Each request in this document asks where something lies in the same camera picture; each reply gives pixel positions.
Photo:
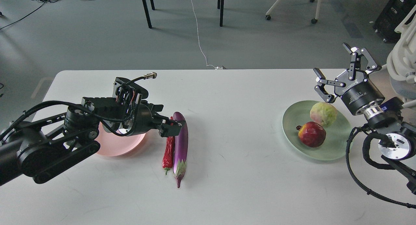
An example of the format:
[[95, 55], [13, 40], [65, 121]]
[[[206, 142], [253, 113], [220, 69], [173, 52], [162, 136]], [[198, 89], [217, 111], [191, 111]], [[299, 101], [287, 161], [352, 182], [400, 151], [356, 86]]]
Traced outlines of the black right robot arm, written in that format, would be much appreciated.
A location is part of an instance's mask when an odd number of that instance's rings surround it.
[[349, 112], [354, 115], [364, 115], [366, 123], [354, 127], [346, 144], [346, 164], [355, 183], [367, 194], [380, 200], [415, 208], [411, 203], [392, 200], [374, 192], [365, 186], [353, 173], [350, 160], [350, 146], [358, 133], [363, 132], [366, 138], [362, 144], [363, 159], [371, 166], [381, 170], [396, 170], [407, 178], [407, 188], [415, 194], [415, 170], [403, 160], [415, 156], [415, 126], [403, 120], [401, 111], [405, 104], [398, 97], [385, 102], [385, 96], [370, 80], [370, 73], [381, 70], [373, 57], [365, 48], [343, 47], [351, 55], [349, 67], [334, 80], [328, 80], [319, 68], [314, 68], [317, 75], [315, 91], [324, 102], [334, 103], [339, 97]]

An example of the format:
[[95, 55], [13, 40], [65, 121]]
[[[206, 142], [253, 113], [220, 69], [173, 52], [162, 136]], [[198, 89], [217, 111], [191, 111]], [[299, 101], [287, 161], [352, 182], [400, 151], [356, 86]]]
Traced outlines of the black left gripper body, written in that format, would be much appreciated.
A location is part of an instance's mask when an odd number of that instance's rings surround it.
[[144, 134], [152, 129], [159, 130], [163, 122], [159, 115], [162, 110], [162, 104], [141, 101], [134, 111], [134, 117], [129, 126], [129, 136]]

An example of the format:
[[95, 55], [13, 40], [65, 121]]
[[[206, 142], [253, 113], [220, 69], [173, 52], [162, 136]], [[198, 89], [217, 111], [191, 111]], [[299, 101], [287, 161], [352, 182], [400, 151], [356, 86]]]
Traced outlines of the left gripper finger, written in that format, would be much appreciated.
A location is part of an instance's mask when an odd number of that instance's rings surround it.
[[156, 120], [158, 121], [157, 126], [160, 126], [161, 128], [169, 128], [171, 126], [182, 127], [181, 121], [173, 120], [169, 117], [156, 117]]
[[157, 129], [161, 137], [178, 136], [179, 133], [181, 132], [182, 125], [181, 124], [174, 124], [174, 125], [161, 124], [157, 126]]

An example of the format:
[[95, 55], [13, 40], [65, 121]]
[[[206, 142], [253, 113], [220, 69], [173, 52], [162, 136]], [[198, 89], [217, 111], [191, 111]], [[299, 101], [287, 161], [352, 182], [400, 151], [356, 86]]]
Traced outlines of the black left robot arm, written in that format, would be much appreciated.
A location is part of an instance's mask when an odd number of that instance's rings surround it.
[[111, 97], [46, 101], [25, 111], [1, 132], [1, 185], [21, 175], [43, 184], [97, 153], [100, 123], [119, 137], [153, 129], [161, 137], [178, 136], [186, 122], [160, 115], [163, 105], [148, 103], [148, 91], [136, 83], [156, 77], [116, 77]]

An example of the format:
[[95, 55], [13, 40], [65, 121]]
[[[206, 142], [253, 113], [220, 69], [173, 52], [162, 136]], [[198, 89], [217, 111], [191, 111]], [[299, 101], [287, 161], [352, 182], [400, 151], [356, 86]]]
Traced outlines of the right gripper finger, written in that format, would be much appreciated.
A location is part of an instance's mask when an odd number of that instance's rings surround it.
[[343, 43], [342, 46], [351, 55], [349, 68], [346, 70], [348, 80], [368, 79], [371, 73], [382, 69], [382, 66], [376, 63], [366, 48], [359, 49], [348, 43]]
[[318, 93], [319, 96], [323, 99], [326, 103], [334, 103], [336, 98], [339, 95], [336, 94], [329, 94], [324, 86], [330, 85], [334, 87], [345, 87], [345, 83], [333, 80], [327, 80], [324, 74], [321, 72], [319, 68], [314, 68], [314, 73], [317, 75], [317, 85], [314, 87], [315, 91]]

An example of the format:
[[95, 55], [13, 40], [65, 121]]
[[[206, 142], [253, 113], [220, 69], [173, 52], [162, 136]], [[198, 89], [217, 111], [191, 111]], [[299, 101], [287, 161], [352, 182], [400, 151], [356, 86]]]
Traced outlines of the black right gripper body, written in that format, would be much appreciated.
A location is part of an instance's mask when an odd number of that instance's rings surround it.
[[352, 115], [360, 115], [362, 107], [372, 103], [380, 105], [385, 100], [365, 71], [356, 71], [354, 80], [349, 80], [348, 71], [343, 71], [335, 80], [344, 85], [336, 86], [335, 94], [341, 98]]

